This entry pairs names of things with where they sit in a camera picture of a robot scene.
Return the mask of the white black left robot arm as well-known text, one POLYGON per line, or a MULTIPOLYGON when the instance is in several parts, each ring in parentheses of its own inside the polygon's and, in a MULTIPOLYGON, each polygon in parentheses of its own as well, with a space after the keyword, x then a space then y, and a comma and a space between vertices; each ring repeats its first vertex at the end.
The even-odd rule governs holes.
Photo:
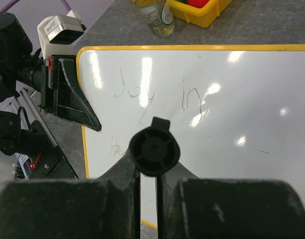
POLYGON ((56 117, 100 131, 102 125, 77 79, 73 43, 86 27, 73 11, 45 18, 37 28, 40 48, 12 13, 0 12, 0 103, 18 98, 17 82, 41 94, 40 108, 56 117))

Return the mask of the yellow framed whiteboard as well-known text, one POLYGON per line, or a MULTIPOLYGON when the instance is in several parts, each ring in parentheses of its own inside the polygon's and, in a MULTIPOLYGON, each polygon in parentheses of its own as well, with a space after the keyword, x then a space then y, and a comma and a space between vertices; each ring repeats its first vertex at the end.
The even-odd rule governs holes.
POLYGON ((305 207, 305 45, 88 46, 77 72, 102 125, 83 128, 87 177, 159 117, 196 176, 283 180, 305 207))

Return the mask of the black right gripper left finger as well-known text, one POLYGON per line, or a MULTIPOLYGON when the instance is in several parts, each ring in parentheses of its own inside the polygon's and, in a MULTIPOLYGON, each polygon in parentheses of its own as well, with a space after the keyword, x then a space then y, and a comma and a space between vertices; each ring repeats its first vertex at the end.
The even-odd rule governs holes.
POLYGON ((0 185, 0 239, 137 239, 140 177, 126 153, 97 179, 0 185))

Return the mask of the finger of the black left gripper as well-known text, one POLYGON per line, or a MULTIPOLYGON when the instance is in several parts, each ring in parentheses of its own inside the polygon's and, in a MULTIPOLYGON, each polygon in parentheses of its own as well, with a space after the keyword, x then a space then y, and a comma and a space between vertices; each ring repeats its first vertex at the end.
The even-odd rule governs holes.
POLYGON ((53 115, 100 131, 102 125, 84 95, 75 56, 52 57, 53 115))

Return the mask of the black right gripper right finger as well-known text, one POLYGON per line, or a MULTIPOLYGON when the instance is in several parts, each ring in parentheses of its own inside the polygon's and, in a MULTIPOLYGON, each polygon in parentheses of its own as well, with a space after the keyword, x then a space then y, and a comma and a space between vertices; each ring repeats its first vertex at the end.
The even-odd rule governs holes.
POLYGON ((284 181, 205 179, 177 164, 156 192, 161 239, 305 239, 305 208, 284 181))

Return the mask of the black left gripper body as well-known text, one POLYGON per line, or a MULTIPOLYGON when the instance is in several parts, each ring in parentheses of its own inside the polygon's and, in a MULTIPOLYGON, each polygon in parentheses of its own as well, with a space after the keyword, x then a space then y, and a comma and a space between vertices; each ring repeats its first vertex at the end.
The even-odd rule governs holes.
POLYGON ((46 113, 57 114, 58 108, 58 85, 60 79, 61 64, 63 55, 52 55, 44 60, 41 68, 41 102, 40 108, 46 113))

